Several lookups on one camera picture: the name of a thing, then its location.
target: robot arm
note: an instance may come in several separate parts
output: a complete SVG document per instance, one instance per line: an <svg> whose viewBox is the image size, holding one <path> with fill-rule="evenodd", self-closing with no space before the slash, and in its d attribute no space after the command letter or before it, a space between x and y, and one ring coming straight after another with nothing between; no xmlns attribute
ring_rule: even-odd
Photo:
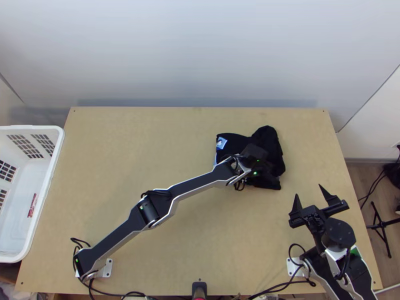
<svg viewBox="0 0 400 300"><path fill-rule="evenodd" d="M321 185L319 187L328 207L318 209L311 205L303 208L296 194L289 213L290 227L306 225L315 241L315 247L299 258L307 270L301 276L320 282L331 299L377 300L372 290L371 273L355 245L353 228L331 217L349 209L348 204L329 194Z"/></svg>
<svg viewBox="0 0 400 300"><path fill-rule="evenodd" d="M269 173L267 152L249 144L240 155L218 163L211 172L174 184L168 189L154 189L142 194L128 219L98 244L80 249L73 257L81 281L98 275L108 257L140 232L153 229L175 214L178 202L213 187L237 185L250 176L278 180Z"/></svg>

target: black cable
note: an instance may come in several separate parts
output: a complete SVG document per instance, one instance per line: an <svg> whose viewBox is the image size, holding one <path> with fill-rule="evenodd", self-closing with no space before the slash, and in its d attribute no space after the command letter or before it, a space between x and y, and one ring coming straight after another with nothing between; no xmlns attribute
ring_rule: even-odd
<svg viewBox="0 0 400 300"><path fill-rule="evenodd" d="M398 154L398 157L397 157L397 159L396 159L396 161L395 161L394 164L398 164L398 163L399 163L399 160L400 160L400 153ZM385 170L382 170L382 172L380 172L380 174L378 175L378 177L373 181L373 183L372 183L371 186L369 187L368 193L367 193L364 197L361 197L360 199L358 199L358 201L361 201L361 200L365 199L365 200L363 201L361 207L360 207L361 210L363 209L364 205L367 203L368 198L372 195L372 193L373 193L373 192L375 191L375 189L377 188L379 182L381 182L381 180L382 180L383 178L386 177L386 175L384 174L384 172L385 172Z"/></svg>
<svg viewBox="0 0 400 300"><path fill-rule="evenodd" d="M377 188L379 182L381 182L381 180L384 179L385 177L386 177L386 175L383 175L383 176L376 182L375 187L372 189L372 191L371 191L369 194L367 194L367 196L365 197L365 200L362 202L361 207L360 207L360 210L363 209L363 207L364 207L364 205L367 203L369 197L372 195L372 193L373 193L373 192L375 191L375 189Z"/></svg>
<svg viewBox="0 0 400 300"><path fill-rule="evenodd" d="M88 242L86 242L86 241L84 241L84 240L81 240L81 239L77 239L77 238L75 238L75 237L71 237L71 241L74 242L74 243L76 244L75 248L73 249L73 256L72 256L72 257L74 257L74 255L77 253L77 250L80 250L80 249L83 248L81 243L84 243L84 244L86 244L86 245L88 245L88 246L90 247L90 244L89 244ZM72 264L73 264L73 270L76 272L77 269L76 269L76 266L75 266L75 261L74 261L73 259L72 259ZM79 282L80 282L81 284L83 284L85 287L88 288L88 290L89 290L89 296L90 296L90 299L91 299L91 300L96 300L96 299L94 298L93 294L92 294L92 291L97 292L97 293L102 294L102 295L105 295L105 296L122 297L121 300L125 299L125 297L143 297L143 298L146 297L146 294L144 294L144 293L142 293L142 292L139 292L139 291L134 291L134 290L133 290L133 291L130 291L130 292L127 292L127 293L125 293L125 294L114 294L114 293L108 293L108 292L104 292L104 291L98 290L98 289L96 289L96 288L93 287L93 280L94 280L94 278L92 278L92 279L89 281L89 285L87 285L86 283L84 283L83 280L81 280L79 277L78 277L78 280L79 280Z"/></svg>
<svg viewBox="0 0 400 300"><path fill-rule="evenodd" d="M152 189L152 190L148 190L148 191L141 193L140 198L143 198L144 196L147 196L147 195L149 195L150 197L152 195L172 197L171 192L167 189Z"/></svg>
<svg viewBox="0 0 400 300"><path fill-rule="evenodd" d="M292 248L293 248L294 246L298 246L298 247L300 247L300 248L304 251L304 253L306 252L306 250L305 250L301 245L299 245L299 244L297 244L297 243L293 243L293 244L290 245L290 247L289 247L289 259L291 260L291 262L292 262L293 264L295 264L296 266L298 266L298 268L296 269L296 271L294 271L293 275L291 276L290 280L289 280L288 282L284 282L284 283L280 283L280 284L274 285L273 287L270 287L270 288L265 289L265 290L263 290L263 291L261 291L261 292L259 292L259 293L256 293L256 294L254 294L254 295L251 295L250 297L247 298L248 300L255 299L255 298L257 298L258 296L261 296L261 295L264 295L264 294L268 294L268 293L278 293L278 292L281 292L281 291L283 291L284 289L286 289L289 285L293 285L293 284L305 284L305 283L307 283L307 284L309 284L309 285L312 286L312 287L316 287L316 286L317 286L317 284L316 284L315 282L311 281L311 280L308 279L308 278L306 278L305 280L293 281L293 279L295 278L295 276L296 276L296 274L299 272L299 270L300 270L301 268L304 268L304 265L298 264L298 263L294 262L293 259L292 259L291 250L292 250Z"/></svg>
<svg viewBox="0 0 400 300"><path fill-rule="evenodd" d="M76 237L71 237L71 241L74 242L75 244L77 244L81 249L83 248L83 246L81 245L81 243L84 243L84 244L86 244L88 247L91 247L91 245L90 245L87 241L81 240L81 239L76 238Z"/></svg>
<svg viewBox="0 0 400 300"><path fill-rule="evenodd" d="M303 250L304 253L306 253L306 250L303 248L302 245L299 245L298 243L293 243L293 244L291 244L290 247L289 247L289 259L290 259L290 261L291 261L294 265L299 266L299 267L302 267L302 266L303 266L302 264L299 264L299 263L295 262L295 261L292 259L291 250L292 250L292 248L293 248L294 246L300 247L301 250Z"/></svg>
<svg viewBox="0 0 400 300"><path fill-rule="evenodd" d="M255 298L257 298L258 296L264 295L264 294L268 294L268 293L278 293L283 291L284 289L286 289L289 285L293 285L293 284L309 284L312 287L316 287L317 284L311 280L309 280L308 278L306 278L305 280L300 280L300 281L293 281L293 279L295 278L296 274L299 272L299 270L303 268L303 266L299 266L296 271L294 271L293 275L291 276L290 280L288 282L284 282L284 283L280 283L277 285L274 285L273 287L270 287L266 290L263 290L257 294L251 295L250 297L248 297L248 300L253 300Z"/></svg>
<svg viewBox="0 0 400 300"><path fill-rule="evenodd" d="M349 263L350 263L350 249L347 249L346 256L344 258L344 265L341 268L340 273L338 275L335 275L334 277L336 280L342 280L343 276L345 276Z"/></svg>

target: black cloth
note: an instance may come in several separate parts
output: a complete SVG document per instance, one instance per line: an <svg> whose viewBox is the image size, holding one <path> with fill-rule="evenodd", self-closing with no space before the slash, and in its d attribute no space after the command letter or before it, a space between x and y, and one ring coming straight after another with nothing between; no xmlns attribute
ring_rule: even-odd
<svg viewBox="0 0 400 300"><path fill-rule="evenodd" d="M278 177L286 170L277 131L271 126L260 127L250 137L236 133L219 133L216 135L216 143L215 161L217 164L228 155L240 154L248 144L255 144L267 151L266 160L272 176ZM281 189L279 180L272 182L265 176L249 177L245 183L257 188Z"/></svg>

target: basket vent hole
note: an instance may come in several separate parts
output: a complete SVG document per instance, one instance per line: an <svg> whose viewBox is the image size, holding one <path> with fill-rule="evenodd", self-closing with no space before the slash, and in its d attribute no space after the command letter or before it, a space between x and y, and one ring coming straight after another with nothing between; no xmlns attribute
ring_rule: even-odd
<svg viewBox="0 0 400 300"><path fill-rule="evenodd" d="M47 134L31 134L31 136L46 150L48 155L52 156L54 152L55 145L52 140L49 139Z"/></svg>
<svg viewBox="0 0 400 300"><path fill-rule="evenodd" d="M30 159L42 159L40 151L22 134L7 134L7 137Z"/></svg>
<svg viewBox="0 0 400 300"><path fill-rule="evenodd" d="M4 200L6 199L7 191L0 188L0 211L3 207Z"/></svg>
<svg viewBox="0 0 400 300"><path fill-rule="evenodd" d="M16 170L17 168L15 166L0 159L0 179L8 181L9 183L12 182Z"/></svg>

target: red sticker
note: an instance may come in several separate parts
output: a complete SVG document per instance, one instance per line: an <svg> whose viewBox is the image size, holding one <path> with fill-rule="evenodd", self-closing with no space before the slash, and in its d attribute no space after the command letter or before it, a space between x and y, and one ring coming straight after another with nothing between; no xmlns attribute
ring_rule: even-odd
<svg viewBox="0 0 400 300"><path fill-rule="evenodd" d="M32 202L30 203L30 209L28 211L27 218L32 218L32 216L34 215L35 205L36 205L36 193L33 194L33 199Z"/></svg>

